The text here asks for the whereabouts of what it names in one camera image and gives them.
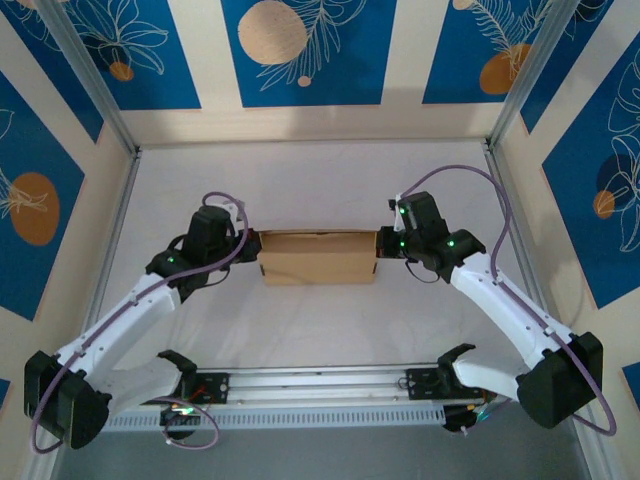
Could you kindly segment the aluminium frame post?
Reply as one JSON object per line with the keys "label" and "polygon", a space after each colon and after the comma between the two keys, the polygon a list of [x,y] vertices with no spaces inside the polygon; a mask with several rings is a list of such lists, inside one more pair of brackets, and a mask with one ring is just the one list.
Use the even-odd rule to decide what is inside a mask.
{"label": "aluminium frame post", "polygon": [[63,7],[56,0],[33,1],[49,33],[54,38],[104,122],[111,128],[116,139],[129,156],[136,159],[139,146],[127,127],[101,73]]}
{"label": "aluminium frame post", "polygon": [[506,96],[503,108],[486,138],[487,150],[494,153],[519,115],[580,0],[553,0],[549,15],[542,23],[529,54]]}

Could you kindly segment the aluminium table side rail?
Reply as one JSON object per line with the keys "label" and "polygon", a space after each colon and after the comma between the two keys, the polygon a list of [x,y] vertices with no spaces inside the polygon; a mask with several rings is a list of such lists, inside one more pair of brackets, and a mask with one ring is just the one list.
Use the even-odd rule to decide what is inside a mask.
{"label": "aluminium table side rail", "polygon": [[124,177],[124,183],[118,191],[119,196],[117,197],[115,213],[109,225],[107,243],[104,247],[104,252],[101,257],[100,269],[98,270],[98,275],[91,290],[91,296],[86,308],[83,322],[79,329],[77,340],[82,340],[84,334],[99,320],[99,314],[104,302],[109,277],[112,271],[113,262],[121,237],[121,232],[129,207],[133,187],[135,185],[136,177],[139,171],[140,162],[141,151],[138,150],[132,158],[132,161]]}
{"label": "aluminium table side rail", "polygon": [[549,336],[552,332],[564,339],[563,327],[548,310],[545,288],[542,286],[535,266],[535,258],[530,252],[533,246],[531,230],[526,221],[526,215],[517,195],[516,186],[506,164],[506,159],[497,147],[490,145],[488,139],[484,141],[483,150],[493,178],[500,184],[511,208],[510,238],[515,252],[519,269],[523,278],[522,290],[537,306],[539,316],[544,322],[541,329]]}

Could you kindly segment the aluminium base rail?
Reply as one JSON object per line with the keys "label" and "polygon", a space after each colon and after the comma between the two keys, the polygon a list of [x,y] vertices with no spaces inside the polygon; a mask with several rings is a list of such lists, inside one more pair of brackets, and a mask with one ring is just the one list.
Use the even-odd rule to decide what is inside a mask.
{"label": "aluminium base rail", "polygon": [[[461,400],[411,400],[398,385],[410,368],[432,364],[383,365],[374,367],[283,368],[198,370],[200,373],[228,373],[229,390],[224,404],[205,405],[329,405],[374,404],[399,400],[440,404],[483,404],[492,396],[513,400],[544,417],[566,417],[594,399],[592,388],[578,368],[564,359],[549,356],[532,370],[484,362],[463,355],[454,362],[461,383],[482,390],[479,398]],[[98,381],[97,388],[111,395],[113,413],[140,404],[157,402],[175,388],[178,374],[159,358],[130,370],[115,370]]]}

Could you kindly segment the brown cardboard paper box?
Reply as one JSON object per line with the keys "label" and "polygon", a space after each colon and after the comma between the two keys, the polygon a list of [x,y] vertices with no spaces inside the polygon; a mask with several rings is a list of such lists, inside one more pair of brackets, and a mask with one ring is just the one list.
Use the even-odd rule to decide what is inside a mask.
{"label": "brown cardboard paper box", "polygon": [[263,231],[258,263],[268,286],[369,284],[376,241],[370,230]]}

